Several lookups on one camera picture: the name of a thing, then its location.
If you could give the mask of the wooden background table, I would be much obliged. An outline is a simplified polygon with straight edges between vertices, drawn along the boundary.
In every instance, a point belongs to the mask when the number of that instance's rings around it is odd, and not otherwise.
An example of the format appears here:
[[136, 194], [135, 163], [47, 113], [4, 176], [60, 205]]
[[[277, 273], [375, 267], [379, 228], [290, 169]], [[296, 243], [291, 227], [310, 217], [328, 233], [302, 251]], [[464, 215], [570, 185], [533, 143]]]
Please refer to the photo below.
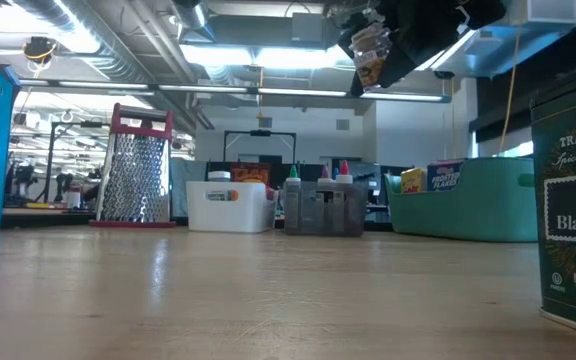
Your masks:
[[92, 212], [71, 212], [61, 209], [4, 208], [1, 229], [43, 228], [87, 225], [95, 215]]

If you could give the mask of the clear jar with orange label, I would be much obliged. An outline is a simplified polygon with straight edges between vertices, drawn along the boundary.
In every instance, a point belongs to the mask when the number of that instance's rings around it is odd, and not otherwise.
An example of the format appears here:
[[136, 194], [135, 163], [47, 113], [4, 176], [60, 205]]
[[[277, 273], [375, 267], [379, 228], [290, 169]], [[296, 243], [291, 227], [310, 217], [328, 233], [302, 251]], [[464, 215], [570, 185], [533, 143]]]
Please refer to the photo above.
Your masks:
[[364, 90], [379, 87], [379, 76], [392, 46], [389, 35], [383, 23], [374, 22], [351, 37], [353, 63]]

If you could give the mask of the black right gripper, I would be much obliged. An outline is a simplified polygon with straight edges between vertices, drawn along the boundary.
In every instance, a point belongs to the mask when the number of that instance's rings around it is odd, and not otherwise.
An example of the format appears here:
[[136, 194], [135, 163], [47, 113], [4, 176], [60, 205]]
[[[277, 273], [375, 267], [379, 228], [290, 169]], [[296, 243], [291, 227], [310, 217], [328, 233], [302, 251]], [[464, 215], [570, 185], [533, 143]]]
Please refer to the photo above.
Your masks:
[[[340, 48], [348, 48], [352, 37], [371, 21], [383, 21], [389, 28], [412, 25], [465, 25], [471, 29], [501, 20], [506, 15], [504, 0], [344, 0], [342, 4], [327, 0], [327, 19], [342, 29]], [[401, 34], [390, 31], [392, 46], [379, 76], [379, 87], [388, 88], [413, 72], [433, 56], [453, 45], [459, 37], [457, 29], [433, 33]], [[356, 73], [351, 83], [352, 95], [364, 90]]]

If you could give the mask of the red metal box grater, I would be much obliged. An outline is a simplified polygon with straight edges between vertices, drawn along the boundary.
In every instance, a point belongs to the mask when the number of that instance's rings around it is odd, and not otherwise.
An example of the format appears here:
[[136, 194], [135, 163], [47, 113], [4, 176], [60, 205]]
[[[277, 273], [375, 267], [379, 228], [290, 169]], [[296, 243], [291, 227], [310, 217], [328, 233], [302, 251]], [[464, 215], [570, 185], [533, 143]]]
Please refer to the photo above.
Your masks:
[[114, 105], [94, 227], [171, 228], [173, 113]]

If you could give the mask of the grey ceiling box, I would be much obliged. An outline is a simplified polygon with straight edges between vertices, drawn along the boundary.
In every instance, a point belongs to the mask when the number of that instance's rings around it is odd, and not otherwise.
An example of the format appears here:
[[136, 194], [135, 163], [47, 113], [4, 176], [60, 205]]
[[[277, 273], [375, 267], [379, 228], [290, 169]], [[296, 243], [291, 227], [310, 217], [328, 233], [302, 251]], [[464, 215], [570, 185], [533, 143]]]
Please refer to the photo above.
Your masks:
[[324, 24], [321, 14], [296, 13], [291, 17], [293, 42], [321, 43], [324, 37]]

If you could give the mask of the grey translucent plastic bin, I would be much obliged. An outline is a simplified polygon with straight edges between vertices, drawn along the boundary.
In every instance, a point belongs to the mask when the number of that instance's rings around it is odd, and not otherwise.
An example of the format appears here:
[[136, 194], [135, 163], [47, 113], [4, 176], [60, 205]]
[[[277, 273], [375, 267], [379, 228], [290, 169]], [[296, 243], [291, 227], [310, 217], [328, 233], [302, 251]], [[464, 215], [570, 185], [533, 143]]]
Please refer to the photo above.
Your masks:
[[360, 237], [367, 194], [362, 183], [286, 181], [282, 191], [285, 233]]

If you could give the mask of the white plastic bin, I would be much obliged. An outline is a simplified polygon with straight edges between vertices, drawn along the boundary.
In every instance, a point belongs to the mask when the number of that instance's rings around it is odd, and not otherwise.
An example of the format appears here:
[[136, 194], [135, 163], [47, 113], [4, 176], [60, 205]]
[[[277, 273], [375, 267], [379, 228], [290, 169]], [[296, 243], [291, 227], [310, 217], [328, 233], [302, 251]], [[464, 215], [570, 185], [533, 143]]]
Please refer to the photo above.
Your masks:
[[188, 227], [199, 232], [261, 233], [274, 228], [279, 193], [263, 183], [188, 181]]

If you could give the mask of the green-capped food colouring bottle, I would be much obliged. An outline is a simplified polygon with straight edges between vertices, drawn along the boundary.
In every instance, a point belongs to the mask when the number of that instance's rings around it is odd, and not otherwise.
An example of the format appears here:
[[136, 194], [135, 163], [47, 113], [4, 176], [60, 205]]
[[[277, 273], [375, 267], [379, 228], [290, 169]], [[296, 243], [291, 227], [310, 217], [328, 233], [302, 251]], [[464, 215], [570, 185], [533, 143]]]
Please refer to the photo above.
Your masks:
[[293, 164], [291, 166], [289, 176], [285, 180], [285, 189], [288, 192], [295, 192], [301, 187], [301, 178], [298, 173], [298, 166]]

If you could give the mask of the dark pepper tin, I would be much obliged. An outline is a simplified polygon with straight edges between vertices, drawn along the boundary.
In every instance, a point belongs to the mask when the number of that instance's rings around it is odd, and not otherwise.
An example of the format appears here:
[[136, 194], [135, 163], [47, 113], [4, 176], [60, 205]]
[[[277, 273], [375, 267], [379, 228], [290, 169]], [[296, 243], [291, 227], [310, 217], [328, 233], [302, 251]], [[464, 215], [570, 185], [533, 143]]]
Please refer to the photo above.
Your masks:
[[541, 314], [576, 330], [576, 74], [532, 106]]

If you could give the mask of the green plastic bin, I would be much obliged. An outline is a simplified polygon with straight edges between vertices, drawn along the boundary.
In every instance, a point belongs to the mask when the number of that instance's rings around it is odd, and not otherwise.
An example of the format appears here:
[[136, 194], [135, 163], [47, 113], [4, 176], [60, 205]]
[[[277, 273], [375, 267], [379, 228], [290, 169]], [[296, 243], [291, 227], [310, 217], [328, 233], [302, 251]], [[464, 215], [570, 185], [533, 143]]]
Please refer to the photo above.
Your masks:
[[403, 193], [400, 176], [384, 177], [393, 230], [410, 235], [504, 243], [538, 241], [531, 158], [464, 162], [446, 191]]

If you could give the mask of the Mini Wheats cereal box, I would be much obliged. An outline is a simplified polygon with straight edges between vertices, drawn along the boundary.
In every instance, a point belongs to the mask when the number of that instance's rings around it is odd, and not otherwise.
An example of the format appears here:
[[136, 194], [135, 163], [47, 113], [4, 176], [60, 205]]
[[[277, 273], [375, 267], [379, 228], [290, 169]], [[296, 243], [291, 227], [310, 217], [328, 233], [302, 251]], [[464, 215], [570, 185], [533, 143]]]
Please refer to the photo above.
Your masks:
[[236, 162], [231, 164], [234, 182], [270, 184], [271, 165], [267, 163]]

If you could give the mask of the red-capped food colouring bottle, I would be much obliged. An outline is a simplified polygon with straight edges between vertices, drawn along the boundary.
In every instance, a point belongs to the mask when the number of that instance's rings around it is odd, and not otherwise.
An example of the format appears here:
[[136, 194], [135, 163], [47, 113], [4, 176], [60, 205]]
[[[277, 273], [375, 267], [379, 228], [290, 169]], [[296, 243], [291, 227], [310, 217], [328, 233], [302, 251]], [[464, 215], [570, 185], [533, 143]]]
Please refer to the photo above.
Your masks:
[[350, 174], [349, 165], [346, 160], [340, 162], [339, 172], [336, 175], [336, 182], [338, 184], [352, 184], [354, 182], [353, 176]]

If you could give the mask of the blue Frosted Flakes box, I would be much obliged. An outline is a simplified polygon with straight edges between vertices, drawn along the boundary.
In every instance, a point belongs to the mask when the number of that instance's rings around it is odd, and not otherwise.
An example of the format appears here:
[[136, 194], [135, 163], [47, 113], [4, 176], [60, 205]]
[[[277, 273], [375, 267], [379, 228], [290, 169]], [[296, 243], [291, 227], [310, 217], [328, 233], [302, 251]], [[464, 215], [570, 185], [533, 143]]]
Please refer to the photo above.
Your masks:
[[454, 189], [460, 180], [464, 159], [437, 161], [429, 164], [427, 170], [426, 190], [429, 192]]

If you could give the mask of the yellow Corn Pops box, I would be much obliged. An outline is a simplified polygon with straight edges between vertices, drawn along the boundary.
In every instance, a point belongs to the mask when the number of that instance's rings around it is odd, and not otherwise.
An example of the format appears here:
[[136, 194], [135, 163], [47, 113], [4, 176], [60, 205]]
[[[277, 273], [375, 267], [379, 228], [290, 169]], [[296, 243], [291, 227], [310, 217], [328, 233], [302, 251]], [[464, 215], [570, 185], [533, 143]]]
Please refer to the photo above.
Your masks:
[[420, 193], [426, 191], [427, 169], [412, 168], [401, 173], [401, 192]]

